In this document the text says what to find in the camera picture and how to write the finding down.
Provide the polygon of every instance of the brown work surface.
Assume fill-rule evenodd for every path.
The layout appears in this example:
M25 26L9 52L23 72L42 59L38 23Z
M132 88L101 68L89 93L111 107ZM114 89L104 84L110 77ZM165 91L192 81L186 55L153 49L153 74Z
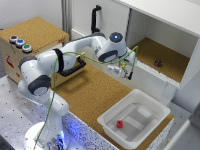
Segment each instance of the brown work surface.
M17 35L30 44L33 50L44 47L68 34L40 17L35 17L0 31L0 36L9 42L10 36Z
M123 148L104 133L97 118L130 92L131 89L90 64L83 72L56 88L56 93L69 103L72 113L119 149ZM173 116L169 115L137 150L145 150L172 119Z
M139 46L137 55L138 60L158 70L166 76L181 82L190 60L188 57L181 55L149 38L144 38L136 45ZM157 59L162 61L160 67L154 65Z

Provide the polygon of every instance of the black door handle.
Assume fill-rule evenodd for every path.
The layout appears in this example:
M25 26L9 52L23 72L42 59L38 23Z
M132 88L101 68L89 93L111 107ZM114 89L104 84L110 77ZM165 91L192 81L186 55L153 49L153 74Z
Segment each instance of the black door handle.
M96 5L96 8L92 10L92 25L91 30L92 33L99 32L100 30L96 28L96 12L101 10L101 6Z
M86 65L86 63L80 57L77 58L77 61L79 62L78 66L76 66L72 69L69 69L69 70L62 71L62 72L60 72L60 75L67 77L67 76L71 75L72 73L78 71L79 69L83 68Z

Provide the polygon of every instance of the brown box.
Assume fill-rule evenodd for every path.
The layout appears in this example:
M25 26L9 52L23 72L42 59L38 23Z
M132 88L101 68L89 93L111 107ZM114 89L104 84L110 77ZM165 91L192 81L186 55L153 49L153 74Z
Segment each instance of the brown box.
M9 39L12 35L17 35L19 39L23 39L26 44L31 45L33 48L32 53L25 54L21 49L10 44ZM6 28L5 30L1 30L0 50L7 75L15 82L19 83L19 81L22 80L22 75L18 65L23 57L27 55L36 56L59 43L66 44L68 41L69 35L66 32L40 17L35 17ZM59 78L57 82L62 83L65 80L67 80L67 78Z

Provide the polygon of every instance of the yellow-green cable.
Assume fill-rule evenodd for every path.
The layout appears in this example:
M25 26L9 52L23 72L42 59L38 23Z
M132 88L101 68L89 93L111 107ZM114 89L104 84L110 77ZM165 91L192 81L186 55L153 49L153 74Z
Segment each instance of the yellow-green cable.
M76 54L76 55L83 56L83 57L85 57L85 58L87 58L87 59L89 59L89 60L91 60L91 61L93 61L93 62L96 62L96 63L99 63L99 64L109 65L109 64L115 64L115 63L118 63L118 62L124 60L126 57L128 57L128 56L129 56L133 51L135 51L135 50L136 50L136 54L135 54L135 58L136 58L136 55L137 55L137 52L138 52L138 46L134 47L134 48L132 49L131 52L129 52L127 55L125 55L124 57L120 58L119 60L114 61L114 62L109 62L109 63L100 62L100 61L94 60L94 59L92 59L92 58L90 58L90 57L88 57L88 56L86 56L86 55L84 55L84 54L76 53L76 52L65 52L65 53L63 53L63 54L64 54L64 55L66 55L66 54ZM134 58L134 62L133 62L133 65L132 65L132 70L131 70L131 72L133 71L133 68L134 68L135 58ZM53 72L53 82L54 82L53 97L52 97L51 104L50 104L49 109L48 109L48 112L47 112L47 117L46 117L46 120L45 120L45 122L44 122L44 125L42 126L42 129L40 130L40 133L39 133L39 135L38 135L38 137L37 137L37 139L36 139L34 149L36 148L36 145L37 145L37 142L38 142L38 140L39 140L39 137L40 137L40 135L41 135L41 133L42 133L42 131L43 131L43 129L44 129L44 126L46 125L46 122L47 122L47 119L48 119L48 117L49 117L49 113L50 113L50 110L51 110L51 107L52 107L52 104L53 104L54 95L55 95L55 91L56 91L56 87L55 87L55 83L56 83L55 74L56 74L56 72L55 72L55 70L56 70L56 63L57 63L57 61L58 61L58 57L56 58L56 60L55 60L55 62L54 62L54 72Z

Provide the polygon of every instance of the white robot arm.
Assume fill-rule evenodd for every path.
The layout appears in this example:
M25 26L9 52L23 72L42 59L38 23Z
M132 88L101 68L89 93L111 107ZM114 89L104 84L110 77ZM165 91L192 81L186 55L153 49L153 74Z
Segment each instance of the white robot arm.
M110 62L115 58L120 58L131 52L126 47L125 40L120 33L112 33L108 40L105 39L104 34L94 33L90 36L83 37L67 43L63 48L54 49L41 53L37 58L34 56L27 56L20 61L19 68L23 75L23 80L18 85L19 92L27 99L43 104L49 108L50 99L50 75L54 72L54 62L58 57L56 64L56 72L63 70L70 70L76 62L76 54L66 52L76 52L77 49L90 46L100 62ZM135 53L132 52L126 60L133 62ZM62 131L61 116L68 112L68 104L61 100L54 100L49 116L49 123L44 127L39 138L39 147L47 147L47 143L53 137Z

